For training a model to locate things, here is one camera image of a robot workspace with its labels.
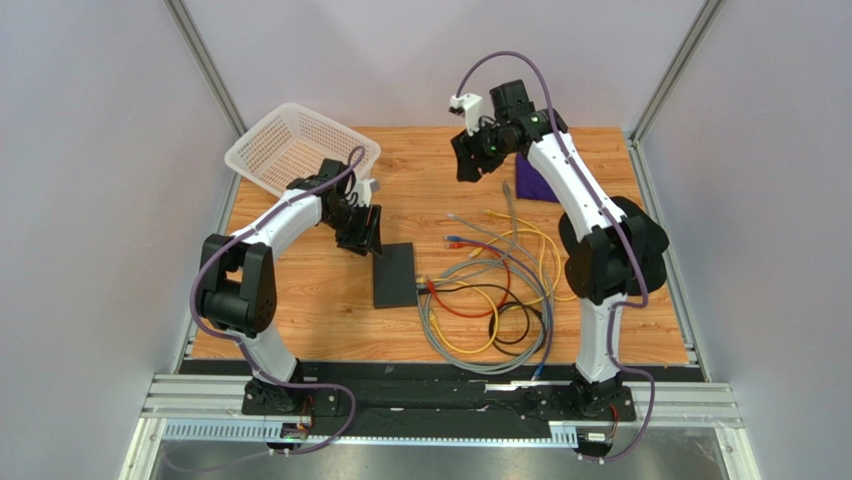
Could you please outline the black network switch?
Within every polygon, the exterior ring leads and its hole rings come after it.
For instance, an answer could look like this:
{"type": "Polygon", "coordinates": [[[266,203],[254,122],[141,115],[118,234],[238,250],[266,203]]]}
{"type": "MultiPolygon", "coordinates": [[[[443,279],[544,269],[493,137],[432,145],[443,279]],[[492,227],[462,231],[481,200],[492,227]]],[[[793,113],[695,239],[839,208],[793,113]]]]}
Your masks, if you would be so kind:
{"type": "Polygon", "coordinates": [[[372,298],[377,310],[418,304],[416,262],[411,242],[386,244],[372,257],[372,298]]]}

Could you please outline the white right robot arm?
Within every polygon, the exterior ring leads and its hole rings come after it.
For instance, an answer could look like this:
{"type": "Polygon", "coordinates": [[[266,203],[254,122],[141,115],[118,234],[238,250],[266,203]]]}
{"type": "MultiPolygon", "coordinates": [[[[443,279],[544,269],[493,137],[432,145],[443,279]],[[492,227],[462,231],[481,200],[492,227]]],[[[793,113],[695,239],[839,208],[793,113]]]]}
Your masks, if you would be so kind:
{"type": "Polygon", "coordinates": [[[609,411],[622,389],[619,359],[622,314],[632,296],[646,299],[666,281],[665,231],[635,203],[610,197],[579,155],[565,122],[552,108],[537,109],[520,80],[490,92],[493,121],[475,94],[457,93],[450,113],[464,119],[452,138],[457,179],[477,182],[519,154],[543,177],[564,209],[560,238],[568,253],[565,276],[581,305],[581,346],[571,405],[583,417],[609,411]]]}

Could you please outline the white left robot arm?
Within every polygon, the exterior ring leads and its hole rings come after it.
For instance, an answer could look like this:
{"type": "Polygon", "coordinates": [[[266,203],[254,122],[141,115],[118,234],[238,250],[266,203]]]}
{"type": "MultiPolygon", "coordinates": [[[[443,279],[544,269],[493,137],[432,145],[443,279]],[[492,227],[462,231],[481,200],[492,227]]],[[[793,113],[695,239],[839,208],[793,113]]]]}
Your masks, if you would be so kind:
{"type": "Polygon", "coordinates": [[[332,159],[315,175],[291,181],[278,202],[231,235],[212,234],[202,246],[193,282],[191,313],[196,325],[234,342],[252,370],[247,407],[285,415],[306,403],[303,367],[273,326],[277,310],[275,262],[305,231],[325,224],[338,248],[379,256],[381,208],[372,196],[373,178],[332,159]]]}

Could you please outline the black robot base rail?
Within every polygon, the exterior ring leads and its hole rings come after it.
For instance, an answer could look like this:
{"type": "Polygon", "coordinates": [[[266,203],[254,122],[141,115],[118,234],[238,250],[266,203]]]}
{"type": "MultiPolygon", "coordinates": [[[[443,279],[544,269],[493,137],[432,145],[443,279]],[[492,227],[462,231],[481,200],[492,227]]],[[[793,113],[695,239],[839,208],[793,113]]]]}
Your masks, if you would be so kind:
{"type": "Polygon", "coordinates": [[[547,434],[549,421],[623,422],[637,418],[644,377],[623,374],[621,390],[580,412],[573,383],[580,375],[568,364],[550,365],[538,383],[528,382],[530,366],[493,377],[465,372],[446,363],[305,361],[297,369],[303,383],[324,384],[303,393],[299,413],[313,413],[316,434],[342,427],[364,437],[446,439],[533,439],[547,434]]]}

